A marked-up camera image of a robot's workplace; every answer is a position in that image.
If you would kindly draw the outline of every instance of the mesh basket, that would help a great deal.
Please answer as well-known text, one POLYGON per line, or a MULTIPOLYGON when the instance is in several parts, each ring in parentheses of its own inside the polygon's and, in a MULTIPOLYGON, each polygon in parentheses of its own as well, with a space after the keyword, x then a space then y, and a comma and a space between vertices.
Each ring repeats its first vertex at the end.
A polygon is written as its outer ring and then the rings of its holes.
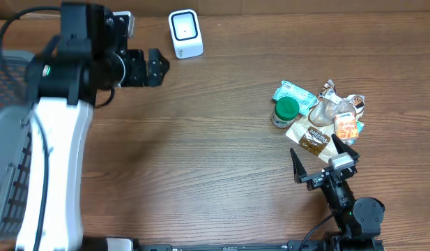
MULTIPOLYGON (((28 52, 4 52, 11 75, 23 82, 28 52)), ((12 105, 24 102, 24 86, 12 83, 0 71, 0 241, 14 239, 21 229, 27 203, 31 163, 30 126, 21 126, 27 110, 12 105)))
POLYGON ((20 163, 13 174, 13 181, 0 222, 0 239, 14 238, 21 229, 27 204, 31 164, 31 133, 28 132, 22 149, 20 163))

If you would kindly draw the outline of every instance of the wooden table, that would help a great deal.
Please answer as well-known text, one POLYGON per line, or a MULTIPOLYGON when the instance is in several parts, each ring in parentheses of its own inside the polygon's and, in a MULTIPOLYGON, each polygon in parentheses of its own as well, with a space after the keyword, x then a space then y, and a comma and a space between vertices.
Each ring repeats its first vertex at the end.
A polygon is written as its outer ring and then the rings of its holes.
MULTIPOLYGON (((301 239, 330 212, 293 182, 289 149, 326 166, 269 119, 282 79, 366 96, 356 197, 387 208, 388 250, 430 250, 430 13, 200 17, 204 55, 174 56, 167 18, 139 18, 130 48, 171 62, 161 87, 117 89, 95 110, 82 179, 85 233, 142 243, 301 239)), ((39 52, 59 21, 13 24, 5 45, 39 52)), ((107 93, 99 93, 103 101, 107 93)), ((322 227, 335 230, 333 221, 322 227)))

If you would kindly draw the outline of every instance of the teal wrapper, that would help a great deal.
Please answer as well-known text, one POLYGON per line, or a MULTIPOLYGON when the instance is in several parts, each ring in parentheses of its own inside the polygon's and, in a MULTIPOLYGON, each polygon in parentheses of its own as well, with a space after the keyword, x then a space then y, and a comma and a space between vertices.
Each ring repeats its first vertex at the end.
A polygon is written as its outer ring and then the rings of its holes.
POLYGON ((300 106, 300 114, 305 116, 308 115, 309 109, 318 102, 318 99, 314 94, 286 80, 282 81, 281 87, 275 91, 272 98, 273 100, 278 101, 283 97, 291 97, 297 100, 298 105, 300 106))

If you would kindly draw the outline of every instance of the cable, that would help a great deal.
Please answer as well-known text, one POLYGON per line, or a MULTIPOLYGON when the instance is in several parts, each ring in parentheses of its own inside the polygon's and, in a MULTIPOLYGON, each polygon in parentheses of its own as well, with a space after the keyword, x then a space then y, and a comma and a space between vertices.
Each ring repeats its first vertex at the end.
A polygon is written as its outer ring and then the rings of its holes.
POLYGON ((95 108, 98 109, 98 108, 104 107, 106 105, 109 105, 110 102, 114 99, 115 95, 116 95, 116 89, 114 87, 111 87, 111 94, 109 95, 108 100, 106 100, 103 104, 96 105, 95 108))
POLYGON ((8 72, 7 69, 7 63, 3 59, 3 40, 4 40, 4 34, 6 34, 6 31, 10 24, 12 24, 13 21, 19 19, 23 15, 26 15, 27 13, 36 12, 39 10, 58 10, 60 11, 59 7, 56 6, 39 6, 39 7, 33 7, 28 8, 26 10, 23 10, 21 12, 18 12, 14 16, 12 16, 9 20, 7 20, 0 30, 0 70, 9 78, 10 81, 12 81, 15 84, 15 89, 13 90, 15 93, 15 96, 19 98, 20 100, 24 100, 24 94, 21 92, 21 88, 18 88, 18 81, 8 72))
POLYGON ((51 56, 52 52, 54 52, 56 46, 59 44, 60 39, 60 34, 56 34, 55 36, 53 36, 48 42, 48 44, 45 46, 45 48, 42 50, 41 54, 45 57, 51 56))
POLYGON ((33 244, 33 251, 38 251, 38 249, 40 248, 41 236, 43 234, 43 225, 45 221, 47 200, 47 186, 49 185, 49 148, 47 147, 46 133, 43 129, 43 125, 40 121, 40 118, 38 118, 35 111, 31 112, 31 116, 35 119, 35 122, 38 124, 38 128, 41 132, 41 138, 43 139, 43 152, 45 157, 45 171, 43 176, 43 191, 41 195, 40 214, 38 216, 38 226, 36 228, 35 242, 33 244))
POLYGON ((298 249, 298 251, 302 251, 303 246, 305 245, 305 242, 307 241, 307 239, 315 232, 317 231, 318 228, 321 227, 321 225, 325 224, 325 222, 327 222, 330 218, 332 218, 334 216, 334 213, 331 213, 331 215, 329 215, 328 217, 326 217, 324 220, 322 220, 320 223, 318 223, 313 229, 311 229, 311 231, 309 231, 309 233, 307 233, 307 235, 305 236, 305 238, 303 239, 303 241, 301 241, 300 244, 300 248, 298 249))

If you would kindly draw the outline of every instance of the food package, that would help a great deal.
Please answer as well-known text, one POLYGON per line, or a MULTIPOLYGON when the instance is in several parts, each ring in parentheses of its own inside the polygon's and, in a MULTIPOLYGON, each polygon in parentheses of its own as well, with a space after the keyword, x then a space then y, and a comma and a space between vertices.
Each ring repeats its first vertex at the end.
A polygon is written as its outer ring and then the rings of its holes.
POLYGON ((309 113, 309 109, 318 103, 318 99, 314 94, 286 80, 282 81, 281 87, 275 91, 272 98, 273 100, 278 101, 283 97, 291 97, 297 100, 300 106, 300 113, 302 115, 307 115, 309 113))
MULTIPOLYGON (((308 115, 294 122, 286 133, 287 137, 324 162, 328 162, 329 158, 338 154, 331 139, 331 135, 335 133, 334 116, 346 112, 354 113, 355 121, 361 130, 363 123, 358 122, 358 119, 364 111, 364 96, 350 95, 341 99, 335 95, 334 89, 327 90, 327 93, 317 106, 310 109, 308 115)), ((352 144, 355 140, 344 141, 352 144)))
POLYGON ((357 139, 359 131, 353 112, 345 112, 334 116, 335 134, 341 140, 357 139))

